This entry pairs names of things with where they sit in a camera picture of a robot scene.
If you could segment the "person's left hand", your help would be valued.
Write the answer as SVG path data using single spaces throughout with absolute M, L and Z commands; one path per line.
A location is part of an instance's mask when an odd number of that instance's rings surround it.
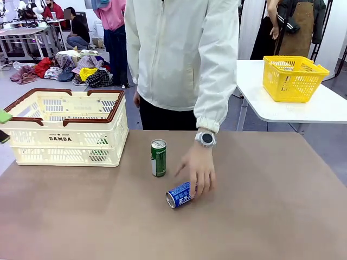
M 194 143 L 182 157 L 175 176 L 187 169 L 190 180 L 190 195 L 195 199 L 214 189 L 216 174 L 212 148 Z

